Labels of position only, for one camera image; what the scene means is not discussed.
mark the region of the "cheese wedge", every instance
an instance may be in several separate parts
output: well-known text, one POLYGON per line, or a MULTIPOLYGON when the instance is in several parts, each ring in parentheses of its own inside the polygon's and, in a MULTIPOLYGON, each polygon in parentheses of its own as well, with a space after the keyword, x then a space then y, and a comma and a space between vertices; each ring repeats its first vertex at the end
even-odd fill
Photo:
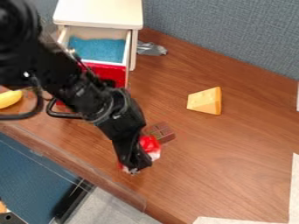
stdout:
POLYGON ((214 87, 188 96, 187 109, 221 115, 221 88, 214 87))

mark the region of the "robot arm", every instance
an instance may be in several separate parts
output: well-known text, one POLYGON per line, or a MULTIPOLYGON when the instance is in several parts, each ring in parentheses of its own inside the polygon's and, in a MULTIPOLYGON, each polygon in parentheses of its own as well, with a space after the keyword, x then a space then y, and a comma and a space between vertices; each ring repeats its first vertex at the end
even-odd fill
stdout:
POLYGON ((94 124, 113 142, 121 164, 130 172, 152 165, 139 143, 146 122, 138 104, 122 88, 109 87, 80 59, 54 41, 43 43, 38 13, 25 0, 0 1, 0 85, 10 89, 34 87, 36 108, 24 115, 1 115, 0 120, 25 119, 43 108, 41 88, 94 124))

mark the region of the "red object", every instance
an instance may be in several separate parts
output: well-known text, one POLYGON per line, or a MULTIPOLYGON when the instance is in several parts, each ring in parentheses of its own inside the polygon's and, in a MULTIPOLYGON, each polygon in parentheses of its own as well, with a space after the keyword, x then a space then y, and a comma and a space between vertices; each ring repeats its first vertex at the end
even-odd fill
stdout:
MULTIPOLYGON (((113 80, 117 88, 126 87, 126 67, 125 66, 110 66, 96 63, 84 63, 102 80, 113 80)), ((57 105, 64 105, 62 101, 58 101, 57 105)))
POLYGON ((153 136, 142 136, 139 143, 148 154, 161 151, 160 143, 153 136))
MULTIPOLYGON (((153 136, 141 136, 139 139, 139 143, 143 147, 144 151, 151 157, 151 160, 153 162, 160 158, 161 146, 153 136)), ((118 162, 117 166, 124 172, 129 173, 128 168, 122 163, 118 162)))

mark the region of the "chocolate bar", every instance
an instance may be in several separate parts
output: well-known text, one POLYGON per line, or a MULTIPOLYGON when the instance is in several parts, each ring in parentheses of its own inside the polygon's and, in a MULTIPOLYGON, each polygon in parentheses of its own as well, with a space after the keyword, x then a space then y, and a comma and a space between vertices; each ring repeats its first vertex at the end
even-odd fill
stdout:
POLYGON ((176 134, 167 125, 166 122, 160 122, 146 127, 143 130, 145 136, 154 136, 160 144, 166 144, 176 138, 176 134))

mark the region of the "wooden tabletop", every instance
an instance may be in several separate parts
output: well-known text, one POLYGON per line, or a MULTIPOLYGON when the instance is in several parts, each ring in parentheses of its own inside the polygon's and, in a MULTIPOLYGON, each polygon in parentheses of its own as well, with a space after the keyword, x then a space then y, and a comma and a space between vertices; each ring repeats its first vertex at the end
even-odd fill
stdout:
POLYGON ((42 113, 1 130, 98 185, 91 173, 107 174, 142 195, 145 212, 163 223, 198 216, 288 222, 292 153, 299 153, 296 81, 156 31, 143 30, 141 40, 170 51, 139 56, 131 73, 148 124, 167 122, 177 134, 153 167, 134 177, 117 170, 111 143, 82 121, 42 113), (186 109, 188 94, 217 86, 222 115, 186 109))

